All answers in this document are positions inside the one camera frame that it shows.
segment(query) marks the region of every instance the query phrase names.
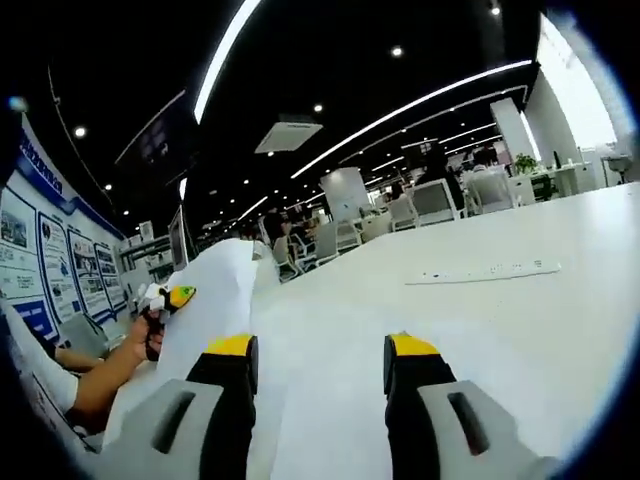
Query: poster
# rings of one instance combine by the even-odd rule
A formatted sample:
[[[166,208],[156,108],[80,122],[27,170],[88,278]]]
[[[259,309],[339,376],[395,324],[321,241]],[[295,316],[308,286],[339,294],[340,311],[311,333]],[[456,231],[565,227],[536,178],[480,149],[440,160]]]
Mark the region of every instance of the poster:
[[[95,251],[96,257],[98,258],[100,275],[107,290],[107,297],[111,302],[112,308],[118,309],[124,306],[126,301],[124,299],[124,291],[120,286],[120,279],[118,278],[118,270],[113,260],[113,254],[106,245],[100,243],[95,244]]]
[[[0,210],[0,292],[36,331],[57,336],[42,291],[35,232],[36,210],[9,187]]]
[[[110,311],[111,305],[100,277],[93,242],[73,230],[69,230],[68,235],[71,264],[85,310],[92,317]]]
[[[78,291],[71,274],[71,262],[64,228],[55,219],[38,214],[40,261],[53,314],[58,323],[81,311]]]

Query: white column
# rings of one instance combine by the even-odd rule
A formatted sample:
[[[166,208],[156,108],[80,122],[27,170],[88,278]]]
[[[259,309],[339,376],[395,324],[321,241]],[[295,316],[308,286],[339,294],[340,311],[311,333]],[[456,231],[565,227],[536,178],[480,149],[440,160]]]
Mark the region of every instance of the white column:
[[[335,221],[360,218],[360,207],[371,208],[362,176],[356,167],[340,168],[320,179]]]
[[[529,136],[520,118],[520,113],[511,98],[505,98],[491,104],[491,114],[498,125],[504,143],[515,163],[519,153],[536,158]]]

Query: power strip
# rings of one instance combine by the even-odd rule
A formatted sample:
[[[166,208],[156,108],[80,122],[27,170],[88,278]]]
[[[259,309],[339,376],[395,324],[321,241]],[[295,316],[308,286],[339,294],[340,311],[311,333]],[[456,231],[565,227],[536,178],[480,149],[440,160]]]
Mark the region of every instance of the power strip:
[[[530,277],[545,273],[556,273],[561,269],[557,262],[533,260],[522,263],[498,263],[488,269],[467,272],[430,272],[423,273],[406,285],[431,285],[436,283],[469,283],[504,280],[508,278]]]

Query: black ceiling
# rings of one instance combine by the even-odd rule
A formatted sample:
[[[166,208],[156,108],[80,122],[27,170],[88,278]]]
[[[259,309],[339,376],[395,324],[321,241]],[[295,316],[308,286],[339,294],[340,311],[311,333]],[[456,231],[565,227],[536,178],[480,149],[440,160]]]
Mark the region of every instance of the black ceiling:
[[[192,230],[198,233],[213,220],[222,220],[224,228],[265,195],[269,199],[258,209],[263,212],[274,203],[282,207],[309,198],[327,169],[407,125],[480,95],[531,85],[535,65],[465,85],[374,128],[290,178],[344,138],[425,94],[490,68],[535,59],[540,6],[499,3],[502,13],[496,17],[483,0],[262,0],[231,50],[200,125],[192,113],[200,82],[240,0],[154,3],[118,11],[50,8],[32,25],[45,35],[32,40],[33,75],[25,92],[29,118],[72,186],[125,234],[145,220],[152,220],[158,232],[166,230],[184,175]],[[390,55],[396,45],[404,50],[401,58]],[[73,139],[86,168],[65,135],[51,85],[67,128],[88,129],[85,138]],[[153,143],[154,135],[147,132],[125,151],[183,90],[155,127],[166,146],[143,154],[142,145]],[[507,95],[521,102],[523,89]],[[324,107],[320,114],[313,112],[316,103]],[[371,168],[388,160],[388,153],[399,154],[403,144],[490,123],[489,103],[427,121],[344,165],[361,167],[365,179],[372,178]],[[280,114],[309,115],[323,129],[295,152],[254,154]],[[471,136],[490,135],[487,130]],[[447,145],[453,149],[469,142],[467,136]],[[108,183],[113,190],[101,191]],[[212,190],[217,194],[209,195]],[[123,216],[125,210],[129,216]]]

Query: computer monitor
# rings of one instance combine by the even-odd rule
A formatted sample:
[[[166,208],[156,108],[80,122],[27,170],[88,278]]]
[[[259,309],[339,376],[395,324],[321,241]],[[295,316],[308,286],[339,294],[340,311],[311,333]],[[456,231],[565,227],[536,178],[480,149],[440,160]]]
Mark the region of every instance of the computer monitor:
[[[182,270],[189,263],[187,255],[187,239],[184,232],[184,215],[182,205],[169,224],[169,244],[173,255],[174,271]]]

